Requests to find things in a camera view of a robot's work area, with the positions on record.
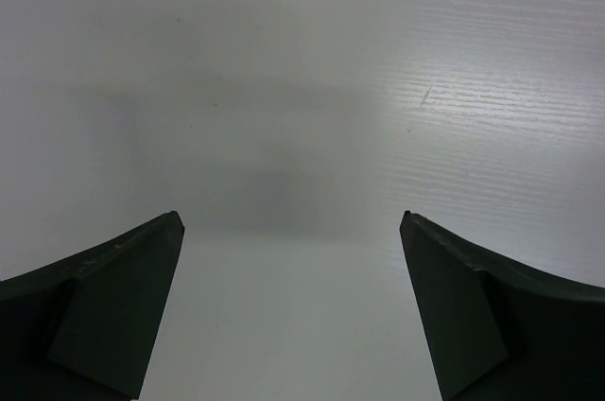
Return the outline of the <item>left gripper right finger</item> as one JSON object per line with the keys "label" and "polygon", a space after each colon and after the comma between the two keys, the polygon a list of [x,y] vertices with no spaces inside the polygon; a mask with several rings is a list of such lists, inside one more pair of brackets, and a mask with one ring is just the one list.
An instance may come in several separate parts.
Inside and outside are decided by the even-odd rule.
{"label": "left gripper right finger", "polygon": [[407,211],[407,270],[444,400],[601,400],[604,290]]}

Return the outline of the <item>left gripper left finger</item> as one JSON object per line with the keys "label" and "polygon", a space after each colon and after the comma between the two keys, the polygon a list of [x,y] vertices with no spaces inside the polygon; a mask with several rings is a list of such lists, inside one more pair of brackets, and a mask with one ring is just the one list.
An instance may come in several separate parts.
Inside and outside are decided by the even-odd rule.
{"label": "left gripper left finger", "polygon": [[2,399],[138,399],[184,231],[171,211],[2,281]]}

